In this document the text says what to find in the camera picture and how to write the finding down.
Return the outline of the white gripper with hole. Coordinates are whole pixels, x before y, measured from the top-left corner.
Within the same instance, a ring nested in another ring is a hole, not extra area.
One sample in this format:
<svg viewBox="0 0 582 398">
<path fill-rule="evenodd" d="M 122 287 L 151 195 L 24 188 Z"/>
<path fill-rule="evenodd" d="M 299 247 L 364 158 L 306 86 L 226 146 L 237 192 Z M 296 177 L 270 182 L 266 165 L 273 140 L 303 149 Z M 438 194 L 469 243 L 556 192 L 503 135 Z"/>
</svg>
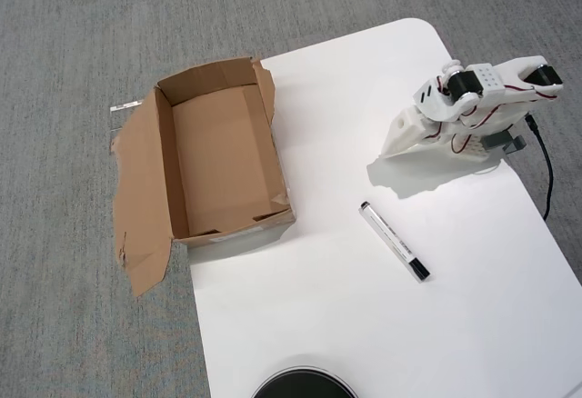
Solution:
<svg viewBox="0 0 582 398">
<path fill-rule="evenodd" d="M 390 158 L 405 153 L 411 146 L 435 131 L 435 124 L 415 106 L 409 106 L 396 116 L 391 124 L 391 134 L 386 137 L 379 156 Z"/>
</svg>

